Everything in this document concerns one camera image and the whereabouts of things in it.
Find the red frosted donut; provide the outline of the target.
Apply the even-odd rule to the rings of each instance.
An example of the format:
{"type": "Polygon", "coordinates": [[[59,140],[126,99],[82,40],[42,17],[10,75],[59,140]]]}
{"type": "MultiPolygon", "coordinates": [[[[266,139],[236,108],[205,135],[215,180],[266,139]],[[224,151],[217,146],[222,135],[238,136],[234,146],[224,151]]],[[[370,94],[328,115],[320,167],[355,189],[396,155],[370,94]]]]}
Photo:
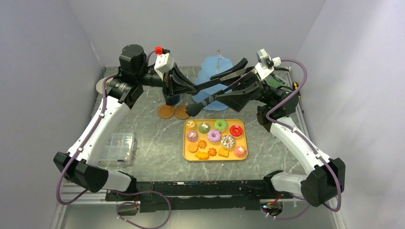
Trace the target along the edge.
{"type": "Polygon", "coordinates": [[[234,138],[239,138],[243,135],[244,131],[240,125],[232,125],[229,128],[229,133],[234,138]]]}

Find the purple sprinkled donut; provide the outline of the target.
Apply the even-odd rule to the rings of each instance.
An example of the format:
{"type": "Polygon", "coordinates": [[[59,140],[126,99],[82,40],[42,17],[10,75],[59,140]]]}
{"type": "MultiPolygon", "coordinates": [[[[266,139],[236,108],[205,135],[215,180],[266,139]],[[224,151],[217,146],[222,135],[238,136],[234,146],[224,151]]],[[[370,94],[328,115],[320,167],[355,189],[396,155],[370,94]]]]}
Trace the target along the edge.
{"type": "Polygon", "coordinates": [[[207,139],[210,143],[218,143],[220,142],[221,138],[222,138],[221,132],[219,132],[216,129],[210,130],[207,133],[207,139]]]}

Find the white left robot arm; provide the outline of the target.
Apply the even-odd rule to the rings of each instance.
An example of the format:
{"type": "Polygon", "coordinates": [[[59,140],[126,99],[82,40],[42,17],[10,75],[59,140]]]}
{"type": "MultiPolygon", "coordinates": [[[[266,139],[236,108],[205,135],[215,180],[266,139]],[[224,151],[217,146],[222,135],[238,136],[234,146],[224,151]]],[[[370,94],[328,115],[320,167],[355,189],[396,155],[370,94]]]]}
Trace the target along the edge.
{"type": "Polygon", "coordinates": [[[156,63],[149,66],[142,46],[127,45],[119,62],[118,73],[104,87],[101,104],[88,126],[74,145],[66,153],[58,152],[53,161],[61,172],[60,180],[67,179],[93,193],[117,190],[124,200],[132,200],[138,189],[136,178],[97,166],[107,140],[142,95],[144,86],[163,88],[166,97],[195,94],[197,89],[166,49],[159,50],[156,63]]]}

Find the black food tongs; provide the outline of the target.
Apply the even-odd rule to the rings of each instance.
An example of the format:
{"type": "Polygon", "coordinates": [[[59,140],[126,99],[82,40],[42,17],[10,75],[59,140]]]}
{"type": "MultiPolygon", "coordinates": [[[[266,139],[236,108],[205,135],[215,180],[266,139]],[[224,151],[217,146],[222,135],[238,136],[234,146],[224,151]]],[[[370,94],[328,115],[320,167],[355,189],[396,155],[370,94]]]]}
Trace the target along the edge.
{"type": "MultiPolygon", "coordinates": [[[[225,80],[227,76],[241,70],[244,68],[254,68],[253,66],[250,67],[246,67],[246,65],[248,64],[248,60],[246,58],[243,58],[237,65],[235,65],[234,67],[232,67],[231,69],[222,72],[220,74],[214,75],[210,78],[209,81],[204,82],[202,84],[199,84],[196,86],[198,92],[201,91],[202,89],[206,89],[218,84],[222,84],[221,81],[225,80]]],[[[187,105],[186,107],[186,112],[189,116],[196,116],[198,113],[200,113],[200,111],[205,108],[207,105],[217,101],[218,102],[218,94],[222,91],[223,89],[215,92],[212,95],[207,96],[206,98],[202,99],[200,102],[198,103],[194,103],[194,104],[190,104],[187,105]]]]}

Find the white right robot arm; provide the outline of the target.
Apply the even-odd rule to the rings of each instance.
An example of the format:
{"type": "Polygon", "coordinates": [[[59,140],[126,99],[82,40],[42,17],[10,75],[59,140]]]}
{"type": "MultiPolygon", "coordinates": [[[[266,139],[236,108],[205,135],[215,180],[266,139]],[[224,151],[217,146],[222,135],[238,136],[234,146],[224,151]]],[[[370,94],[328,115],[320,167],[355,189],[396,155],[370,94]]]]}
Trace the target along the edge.
{"type": "Polygon", "coordinates": [[[288,192],[314,207],[324,205],[337,212],[344,191],[345,163],[319,150],[291,119],[290,114],[299,102],[299,88],[273,87],[261,78],[267,73],[272,72],[249,67],[212,76],[211,80],[228,86],[213,95],[213,100],[238,112],[251,100],[265,103],[257,108],[258,122],[286,145],[303,166],[305,175],[281,170],[266,175],[263,192],[267,197],[275,198],[281,192],[288,192]]]}

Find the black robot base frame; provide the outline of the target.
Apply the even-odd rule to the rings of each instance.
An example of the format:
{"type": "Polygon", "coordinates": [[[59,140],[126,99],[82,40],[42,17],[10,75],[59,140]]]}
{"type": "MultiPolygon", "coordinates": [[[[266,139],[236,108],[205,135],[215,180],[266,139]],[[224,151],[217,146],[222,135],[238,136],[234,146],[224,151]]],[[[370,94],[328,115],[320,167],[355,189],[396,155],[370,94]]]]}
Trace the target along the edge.
{"type": "Polygon", "coordinates": [[[106,201],[137,200],[141,213],[160,210],[230,209],[259,210],[260,205],[292,199],[287,192],[278,192],[259,180],[228,181],[162,181],[138,182],[129,196],[114,191],[106,193],[106,201]]]}

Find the chocolate white sprinkled donut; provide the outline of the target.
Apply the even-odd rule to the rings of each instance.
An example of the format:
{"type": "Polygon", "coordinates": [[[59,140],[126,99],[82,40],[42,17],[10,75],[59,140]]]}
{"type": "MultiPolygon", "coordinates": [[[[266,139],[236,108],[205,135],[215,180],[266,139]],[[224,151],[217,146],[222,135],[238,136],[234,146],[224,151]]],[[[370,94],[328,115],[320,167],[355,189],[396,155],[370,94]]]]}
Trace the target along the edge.
{"type": "Polygon", "coordinates": [[[224,148],[224,149],[232,149],[236,144],[235,139],[232,135],[222,136],[220,143],[221,143],[222,148],[224,148]]]}

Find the green frosted donut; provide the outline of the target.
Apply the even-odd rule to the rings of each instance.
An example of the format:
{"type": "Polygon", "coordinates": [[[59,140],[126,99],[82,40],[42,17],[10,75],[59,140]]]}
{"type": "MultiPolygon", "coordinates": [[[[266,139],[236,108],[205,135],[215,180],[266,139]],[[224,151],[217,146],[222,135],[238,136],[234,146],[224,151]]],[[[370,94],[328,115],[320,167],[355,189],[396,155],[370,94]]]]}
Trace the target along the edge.
{"type": "Polygon", "coordinates": [[[224,132],[227,130],[227,122],[224,119],[217,119],[214,122],[214,127],[219,132],[224,132]]]}

